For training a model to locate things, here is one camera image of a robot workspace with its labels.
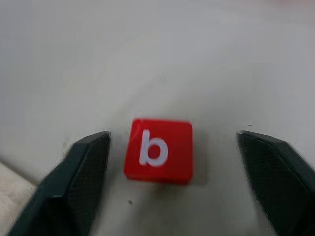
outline white table surface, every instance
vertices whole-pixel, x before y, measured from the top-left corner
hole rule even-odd
[[[110,130],[94,235],[273,235],[235,134],[286,140],[315,166],[314,12],[313,0],[3,0],[0,160],[37,183],[74,141]],[[134,117],[192,122],[191,185],[126,180]]]

